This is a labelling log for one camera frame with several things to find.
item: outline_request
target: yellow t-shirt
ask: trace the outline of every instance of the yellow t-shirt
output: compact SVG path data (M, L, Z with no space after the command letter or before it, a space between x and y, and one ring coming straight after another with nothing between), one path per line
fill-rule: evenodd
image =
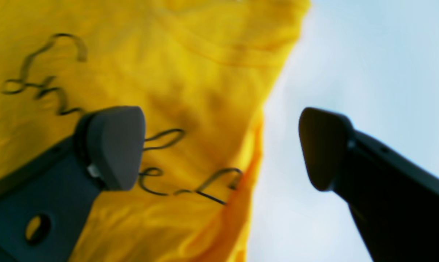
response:
M140 106L139 181L97 198L70 261L244 261L262 105L308 7L0 0L0 178L82 113Z

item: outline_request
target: yellow fabric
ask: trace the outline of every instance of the yellow fabric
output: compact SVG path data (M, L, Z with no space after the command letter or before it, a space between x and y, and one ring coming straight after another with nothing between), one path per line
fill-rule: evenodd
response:
M70 261L244 261L262 105L308 7L0 0L0 178L73 133L79 111L57 112L140 106L147 137L181 130L145 147L179 141L145 151L141 171L162 174L150 169L131 191L97 198ZM243 172L236 189L230 171L202 192L226 205L195 193L224 168Z

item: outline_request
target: yellow cloth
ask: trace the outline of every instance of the yellow cloth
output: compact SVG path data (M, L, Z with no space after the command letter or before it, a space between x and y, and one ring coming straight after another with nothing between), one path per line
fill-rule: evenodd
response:
M140 106L147 137L176 129L145 147L171 146L144 152L131 191L97 198L70 261L244 261L262 105L308 7L0 0L0 178L72 134L72 109ZM227 168L243 176L201 188Z

